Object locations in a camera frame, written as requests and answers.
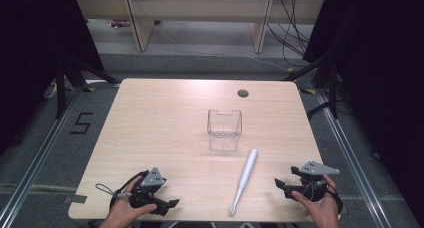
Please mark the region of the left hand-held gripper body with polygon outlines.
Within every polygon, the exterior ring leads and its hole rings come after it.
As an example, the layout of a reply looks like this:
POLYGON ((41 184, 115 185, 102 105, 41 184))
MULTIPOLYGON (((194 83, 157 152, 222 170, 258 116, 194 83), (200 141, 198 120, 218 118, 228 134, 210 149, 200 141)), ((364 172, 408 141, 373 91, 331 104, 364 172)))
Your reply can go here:
POLYGON ((135 183, 131 190, 129 203, 133 208, 140 208, 147 204, 155 204, 158 208, 163 208, 166 203, 154 196, 154 194, 165 183, 157 167, 151 171, 146 170, 141 173, 141 179, 135 183))

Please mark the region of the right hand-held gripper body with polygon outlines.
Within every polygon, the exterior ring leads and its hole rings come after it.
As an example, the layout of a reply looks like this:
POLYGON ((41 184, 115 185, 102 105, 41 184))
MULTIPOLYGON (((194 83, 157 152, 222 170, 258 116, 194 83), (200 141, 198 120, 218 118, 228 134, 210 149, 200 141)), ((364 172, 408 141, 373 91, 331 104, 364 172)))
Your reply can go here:
POLYGON ((340 170, 315 161, 309 161, 299 169, 302 189, 300 193, 309 201, 316 202, 323 198, 327 191, 327 182, 323 176, 339 174, 340 170))

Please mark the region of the white electric toothbrush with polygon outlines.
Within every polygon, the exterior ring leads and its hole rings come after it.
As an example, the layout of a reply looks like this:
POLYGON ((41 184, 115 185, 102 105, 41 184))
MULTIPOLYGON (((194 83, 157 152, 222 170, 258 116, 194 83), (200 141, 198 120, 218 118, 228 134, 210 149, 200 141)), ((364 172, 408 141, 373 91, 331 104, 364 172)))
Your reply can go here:
POLYGON ((258 150, 256 148, 252 148, 248 157, 247 157, 243 172, 242 172, 241 177, 239 179, 236 196, 235 196, 234 201, 233 201, 233 203, 232 203, 232 205, 229 209, 229 214, 231 216, 233 216, 236 212, 238 202, 239 202, 239 200, 240 200, 240 198, 241 198, 241 196, 244 192, 244 189, 247 186, 247 183, 249 181, 251 172, 252 172, 253 167, 255 165, 257 156, 258 156, 258 150))

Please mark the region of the clear plastic holder box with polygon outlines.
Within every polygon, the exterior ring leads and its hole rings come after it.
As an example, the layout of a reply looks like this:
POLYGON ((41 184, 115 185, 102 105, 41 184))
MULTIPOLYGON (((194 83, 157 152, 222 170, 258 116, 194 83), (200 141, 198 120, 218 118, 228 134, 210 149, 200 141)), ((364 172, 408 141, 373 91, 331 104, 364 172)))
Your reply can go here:
POLYGON ((242 135, 242 112, 209 110, 207 133, 211 150, 235 151, 242 135))

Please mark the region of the person's right hand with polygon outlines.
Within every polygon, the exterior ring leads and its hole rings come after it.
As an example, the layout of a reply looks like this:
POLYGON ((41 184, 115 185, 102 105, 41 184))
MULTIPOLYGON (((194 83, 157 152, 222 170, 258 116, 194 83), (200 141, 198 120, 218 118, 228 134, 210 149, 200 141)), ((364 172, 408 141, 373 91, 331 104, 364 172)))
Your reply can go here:
POLYGON ((324 197, 317 202, 307 200, 297 191, 292 192, 297 202, 302 204, 305 210, 302 212, 303 217, 310 217, 315 222, 335 222, 339 223, 338 204, 330 195, 325 194, 324 197))

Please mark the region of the person's left hand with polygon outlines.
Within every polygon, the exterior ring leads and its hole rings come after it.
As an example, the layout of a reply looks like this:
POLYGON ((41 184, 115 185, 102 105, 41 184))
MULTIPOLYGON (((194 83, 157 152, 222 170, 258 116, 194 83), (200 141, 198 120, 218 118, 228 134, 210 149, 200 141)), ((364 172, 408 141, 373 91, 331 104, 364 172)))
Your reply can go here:
POLYGON ((122 220, 133 222, 140 216, 148 214, 156 209, 155 204, 147 204, 139 208, 133 208, 127 197, 119 198, 112 206, 106 220, 122 220))

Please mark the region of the grey tape strip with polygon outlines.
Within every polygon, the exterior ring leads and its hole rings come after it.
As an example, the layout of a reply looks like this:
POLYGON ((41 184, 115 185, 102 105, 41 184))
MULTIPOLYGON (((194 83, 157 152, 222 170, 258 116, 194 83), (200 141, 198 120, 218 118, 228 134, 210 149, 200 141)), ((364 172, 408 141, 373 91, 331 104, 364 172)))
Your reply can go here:
POLYGON ((69 195, 66 196, 64 199, 65 204, 71 204, 71 203, 81 203, 84 204, 87 200, 86 196, 82 195, 69 195))

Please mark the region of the black metal stand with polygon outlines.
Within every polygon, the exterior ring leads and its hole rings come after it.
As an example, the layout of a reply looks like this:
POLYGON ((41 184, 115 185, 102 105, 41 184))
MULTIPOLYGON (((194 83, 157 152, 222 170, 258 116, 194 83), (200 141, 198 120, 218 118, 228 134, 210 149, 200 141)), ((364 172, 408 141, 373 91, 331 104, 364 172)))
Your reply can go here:
POLYGON ((337 66, 335 62, 335 55, 332 52, 325 52, 323 56, 313 61, 306 67, 290 74, 286 78, 283 78, 283 81, 294 81, 314 69, 316 69, 316 73, 312 80, 312 85, 314 88, 322 88, 326 83, 328 83, 329 99, 328 101, 323 102, 322 104, 308 111, 307 117, 311 118, 319 110, 328 108, 333 117, 337 119, 337 66))
POLYGON ((57 114, 56 118, 60 118, 64 113, 67 100, 65 96, 65 79, 68 79, 73 87, 82 88, 87 82, 82 76, 81 71, 86 70, 95 76, 102 78, 108 83, 119 84, 120 80, 108 75, 104 70, 98 69, 81 59, 72 57, 67 54, 59 56, 56 63, 56 90, 57 90, 57 114))

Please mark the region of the black curtain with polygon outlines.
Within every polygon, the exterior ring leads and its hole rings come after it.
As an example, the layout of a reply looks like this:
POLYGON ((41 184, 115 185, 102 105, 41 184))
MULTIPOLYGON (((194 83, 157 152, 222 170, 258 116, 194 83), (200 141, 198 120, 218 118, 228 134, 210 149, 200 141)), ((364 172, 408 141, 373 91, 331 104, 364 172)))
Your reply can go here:
POLYGON ((26 125, 64 55, 103 68, 77 0, 0 0, 0 156, 26 125))
POLYGON ((337 60, 350 104, 424 226, 424 0, 363 0, 337 60))

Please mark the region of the small purple object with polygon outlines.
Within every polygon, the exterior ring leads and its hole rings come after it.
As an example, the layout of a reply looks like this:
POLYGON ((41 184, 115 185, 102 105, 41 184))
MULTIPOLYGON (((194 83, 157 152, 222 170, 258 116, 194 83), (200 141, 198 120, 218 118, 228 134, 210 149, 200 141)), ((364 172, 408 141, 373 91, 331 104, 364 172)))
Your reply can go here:
POLYGON ((109 24, 109 26, 114 29, 129 27, 130 25, 131 23, 128 20, 112 20, 109 24))

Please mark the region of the aluminium floor rail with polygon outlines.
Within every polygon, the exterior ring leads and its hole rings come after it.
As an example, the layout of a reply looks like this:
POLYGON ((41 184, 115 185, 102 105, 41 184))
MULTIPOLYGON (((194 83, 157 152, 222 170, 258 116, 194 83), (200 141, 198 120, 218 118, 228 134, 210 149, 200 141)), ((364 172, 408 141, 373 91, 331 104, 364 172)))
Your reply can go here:
POLYGON ((340 122, 337 118, 334 117, 329 108, 325 108, 324 114, 337 140, 339 148, 341 149, 341 152, 347 162, 351 174, 358 186, 361 196, 363 197, 371 217, 376 224, 376 227, 393 228, 382 203, 377 197, 376 192, 374 191, 356 155, 354 154, 351 144, 348 141, 348 138, 342 129, 340 122))
POLYGON ((53 100, 43 102, 17 141, 0 157, 0 228, 13 223, 80 93, 81 88, 74 88, 65 96, 59 116, 53 100))

